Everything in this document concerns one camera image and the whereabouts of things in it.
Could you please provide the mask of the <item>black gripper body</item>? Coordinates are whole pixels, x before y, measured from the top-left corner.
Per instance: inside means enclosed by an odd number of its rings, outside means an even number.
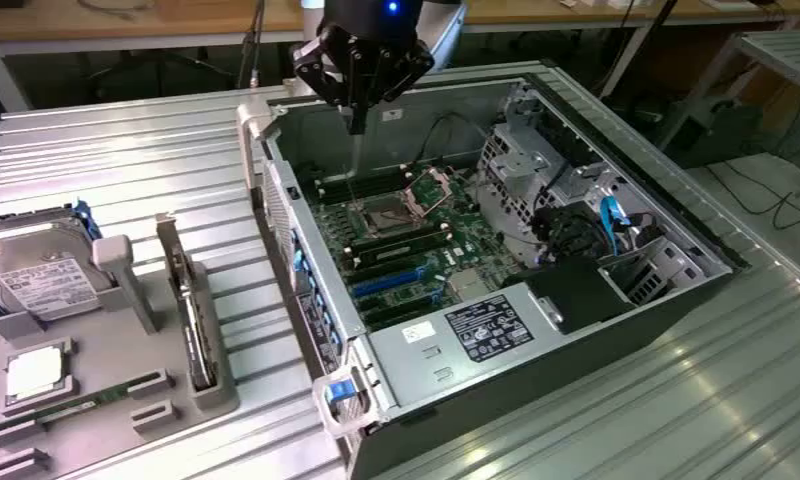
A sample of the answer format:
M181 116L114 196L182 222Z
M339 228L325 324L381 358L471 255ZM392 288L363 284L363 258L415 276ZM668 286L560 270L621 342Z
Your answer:
M413 43L421 9L421 0L325 1L317 31L337 27L347 34L369 41Z

